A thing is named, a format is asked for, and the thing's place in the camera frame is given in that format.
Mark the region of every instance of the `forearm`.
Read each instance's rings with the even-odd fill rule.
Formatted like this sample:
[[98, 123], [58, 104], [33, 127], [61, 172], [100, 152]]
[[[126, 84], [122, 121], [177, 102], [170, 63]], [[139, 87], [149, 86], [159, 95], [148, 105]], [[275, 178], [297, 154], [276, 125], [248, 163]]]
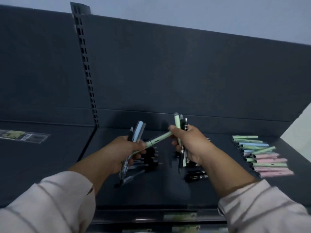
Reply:
[[257, 181], [235, 160], [213, 144], [209, 145], [206, 155], [202, 157], [202, 166], [221, 198]]
[[99, 150], [68, 169], [68, 171], [82, 174], [92, 182], [95, 195], [97, 195], [103, 182], [111, 173], [111, 163], [103, 153], [103, 151]]

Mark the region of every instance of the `wall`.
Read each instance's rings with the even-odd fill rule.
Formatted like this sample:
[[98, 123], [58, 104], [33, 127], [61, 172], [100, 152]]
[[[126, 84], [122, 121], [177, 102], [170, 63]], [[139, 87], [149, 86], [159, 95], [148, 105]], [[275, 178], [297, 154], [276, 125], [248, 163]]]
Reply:
[[[0, 4], [95, 15], [311, 45], [311, 0], [0, 0]], [[282, 135], [311, 161], [311, 105]]]

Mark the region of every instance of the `white sleeve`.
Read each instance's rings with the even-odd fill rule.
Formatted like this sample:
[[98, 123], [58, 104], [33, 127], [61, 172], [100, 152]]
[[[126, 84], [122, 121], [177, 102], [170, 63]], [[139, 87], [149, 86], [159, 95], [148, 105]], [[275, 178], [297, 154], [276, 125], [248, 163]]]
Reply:
[[77, 172], [46, 177], [0, 210], [1, 232], [84, 232], [95, 212], [92, 187]]
[[229, 232], [310, 232], [306, 209], [266, 180], [248, 185], [222, 198], [218, 204]]

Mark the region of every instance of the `dark metal panel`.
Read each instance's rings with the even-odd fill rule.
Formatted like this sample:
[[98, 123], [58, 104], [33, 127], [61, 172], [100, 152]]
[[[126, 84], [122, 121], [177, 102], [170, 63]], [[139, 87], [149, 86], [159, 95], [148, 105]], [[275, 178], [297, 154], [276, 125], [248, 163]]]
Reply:
[[93, 127], [0, 122], [0, 129], [47, 133], [41, 144], [0, 139], [0, 208], [78, 160]]
[[94, 125], [73, 16], [0, 6], [0, 19], [0, 119], [51, 122], [65, 107], [54, 123]]
[[311, 46], [83, 16], [98, 109], [293, 121], [311, 101]]
[[[83, 157], [102, 148], [115, 137], [126, 135], [127, 132], [128, 129], [97, 129]], [[145, 131], [143, 138], [152, 139], [161, 133], [163, 132]], [[231, 142], [230, 135], [205, 135], [248, 172], [257, 176]], [[295, 172], [294, 176], [268, 178], [268, 182], [279, 187], [294, 201], [306, 207], [311, 206], [311, 199], [309, 198], [311, 188], [305, 185], [311, 178], [311, 163], [282, 139], [273, 137], [263, 137], [262, 139], [271, 145], [275, 145], [276, 151], [289, 160], [289, 168]], [[118, 182], [118, 174], [109, 176], [96, 196], [97, 209], [200, 209], [217, 207], [219, 198], [209, 180], [187, 184], [183, 181], [186, 169], [183, 169], [180, 175], [178, 174], [178, 162], [172, 157], [174, 148], [169, 139], [158, 143], [157, 148], [159, 162], [162, 165], [159, 165], [156, 171], [138, 176], [132, 182], [118, 189], [114, 188]]]
[[[148, 130], [166, 131], [174, 124], [172, 114], [138, 112], [135, 107], [128, 111], [97, 109], [102, 127], [128, 129], [138, 120], [146, 123]], [[191, 124], [206, 133], [255, 134], [280, 137], [291, 122], [254, 119], [222, 118], [210, 116], [185, 115]]]

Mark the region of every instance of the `sleeve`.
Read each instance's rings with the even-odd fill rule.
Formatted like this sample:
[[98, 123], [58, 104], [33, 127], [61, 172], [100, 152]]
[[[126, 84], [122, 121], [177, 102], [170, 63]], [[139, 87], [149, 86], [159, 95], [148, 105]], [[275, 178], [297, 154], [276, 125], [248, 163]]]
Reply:
[[95, 212], [93, 184], [77, 172], [60, 172], [33, 184], [0, 210], [3, 232], [84, 232]]
[[266, 180], [241, 188], [219, 201], [229, 232], [309, 232], [306, 209]]

